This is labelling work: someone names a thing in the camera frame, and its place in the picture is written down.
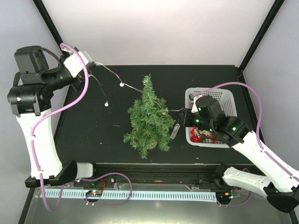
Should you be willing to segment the small green christmas tree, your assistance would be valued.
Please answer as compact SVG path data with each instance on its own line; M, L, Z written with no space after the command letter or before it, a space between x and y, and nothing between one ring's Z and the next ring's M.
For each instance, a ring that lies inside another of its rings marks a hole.
M142 83L141 98L128 109L132 130L124 135L123 142L129 143L145 159L155 147L163 152L170 149L170 130L175 120L169 114L166 100L157 97L151 76L145 76Z

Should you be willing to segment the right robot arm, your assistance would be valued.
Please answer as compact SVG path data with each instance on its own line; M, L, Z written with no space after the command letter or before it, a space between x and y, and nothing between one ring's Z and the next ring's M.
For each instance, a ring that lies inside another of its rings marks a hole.
M221 166L214 174L214 186L236 186L259 194L277 210L289 213L299 204L299 172L292 168L259 140L257 133L248 129L236 116L227 116L218 100L195 96L191 109L178 111L179 123L211 132L216 139L248 158L263 175Z

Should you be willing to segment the white plastic basket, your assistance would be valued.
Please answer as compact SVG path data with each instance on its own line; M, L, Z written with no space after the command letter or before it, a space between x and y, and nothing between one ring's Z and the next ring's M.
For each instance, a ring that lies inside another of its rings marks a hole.
M201 94L202 92L208 90L208 88L202 87L195 87L195 88L188 88L185 91L185 108L191 109L193 105L192 95ZM229 90L225 89L214 89L203 95L210 95L214 99L218 100L222 110L225 112L226 116L237 116L235 101L233 93ZM210 148L229 148L227 144L224 144L219 141L213 142L211 139L206 139L203 142L192 142L192 127L185 128L185 136L187 142L192 146L197 147L210 147Z

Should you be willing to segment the clear battery box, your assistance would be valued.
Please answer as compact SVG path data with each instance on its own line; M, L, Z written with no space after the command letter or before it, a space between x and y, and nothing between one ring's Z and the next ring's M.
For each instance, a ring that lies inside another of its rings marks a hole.
M172 139L172 140L175 139L175 137L177 136L177 133L178 133L179 129L180 129L180 124L177 123L177 124L174 126L174 128L173 128L173 130L172 130L172 133L171 133L171 139Z

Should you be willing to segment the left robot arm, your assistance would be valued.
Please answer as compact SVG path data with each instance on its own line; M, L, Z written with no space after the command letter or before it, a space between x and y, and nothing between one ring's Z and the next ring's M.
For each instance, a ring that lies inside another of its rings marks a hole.
M51 126L51 99L54 91L72 85L78 90L88 85L88 74L95 63L85 51L57 57L41 46L28 46L14 54L19 71L7 100L23 131L31 163L27 188L42 184L61 186L83 178L89 186L100 182L93 164L74 160L62 164L54 143Z

